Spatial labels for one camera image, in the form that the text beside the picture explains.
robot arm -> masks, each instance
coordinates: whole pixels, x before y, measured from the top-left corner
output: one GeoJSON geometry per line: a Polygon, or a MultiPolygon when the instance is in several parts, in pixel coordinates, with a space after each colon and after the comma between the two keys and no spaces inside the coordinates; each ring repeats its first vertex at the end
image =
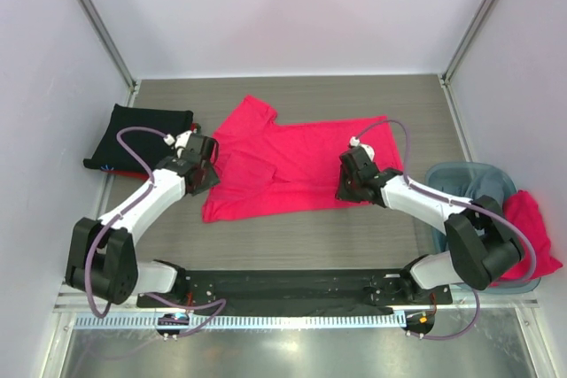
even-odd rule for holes
{"type": "Polygon", "coordinates": [[[522,244],[508,228],[471,209],[441,201],[476,204],[503,216],[492,198],[452,197],[406,178],[399,170],[379,171],[373,154],[370,147],[359,144],[340,156],[337,198],[405,212],[447,235],[449,251],[418,258],[402,269],[400,276],[409,295],[459,282],[485,289],[523,258],[522,244]]]}
{"type": "Polygon", "coordinates": [[[121,304],[132,294],[157,292],[179,301],[186,296],[184,269],[162,261],[136,261],[135,247],[148,227],[173,203],[218,184],[211,164],[217,142],[191,131],[168,136],[174,155],[164,158],[132,196],[98,220],[83,218],[73,231],[66,284],[85,290],[85,261],[95,236],[108,227],[91,269],[93,294],[121,304]]]}

red shirt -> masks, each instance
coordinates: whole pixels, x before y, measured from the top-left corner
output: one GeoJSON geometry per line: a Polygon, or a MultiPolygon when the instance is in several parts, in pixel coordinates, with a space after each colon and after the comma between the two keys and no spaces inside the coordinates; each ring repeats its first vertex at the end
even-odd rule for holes
{"type": "MultiPolygon", "coordinates": [[[[352,136],[386,117],[285,126],[276,124],[276,117],[272,106],[248,95],[214,132],[221,183],[209,191],[204,222],[357,205],[335,199],[338,156],[352,136]]],[[[401,169],[387,123],[370,130],[362,142],[374,148],[380,170],[401,169]]]]}

plastic bin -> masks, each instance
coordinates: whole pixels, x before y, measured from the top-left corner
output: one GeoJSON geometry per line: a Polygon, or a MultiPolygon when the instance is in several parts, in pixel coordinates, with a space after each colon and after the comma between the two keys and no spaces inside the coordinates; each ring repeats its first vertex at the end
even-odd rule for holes
{"type": "MultiPolygon", "coordinates": [[[[499,202],[516,194],[514,182],[502,170],[480,163],[441,163],[432,167],[425,175],[425,184],[459,197],[480,197],[489,195],[499,202]]],[[[433,246],[437,253],[447,250],[447,238],[437,229],[432,229],[433,246]]],[[[540,279],[524,284],[509,285],[507,288],[491,287],[483,292],[488,294],[522,294],[538,286],[540,279]]]]}

shirt sleeve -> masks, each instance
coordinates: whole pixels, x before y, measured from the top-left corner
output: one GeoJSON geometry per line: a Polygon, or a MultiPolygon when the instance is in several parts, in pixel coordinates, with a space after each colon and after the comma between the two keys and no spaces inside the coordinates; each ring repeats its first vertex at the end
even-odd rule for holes
{"type": "Polygon", "coordinates": [[[276,120],[277,111],[269,104],[246,95],[240,105],[214,132],[213,137],[223,141],[235,141],[257,135],[276,120]]]}

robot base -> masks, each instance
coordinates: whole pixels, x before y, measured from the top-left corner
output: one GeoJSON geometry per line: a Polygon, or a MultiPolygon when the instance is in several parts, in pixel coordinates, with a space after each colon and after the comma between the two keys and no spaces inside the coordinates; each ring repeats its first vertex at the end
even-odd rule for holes
{"type": "MultiPolygon", "coordinates": [[[[188,299],[201,305],[226,298],[222,315],[258,317],[391,314],[396,305],[453,303],[448,286],[408,294],[399,269],[187,271],[188,299]]],[[[138,307],[162,307],[139,297],[138,307]]]]}

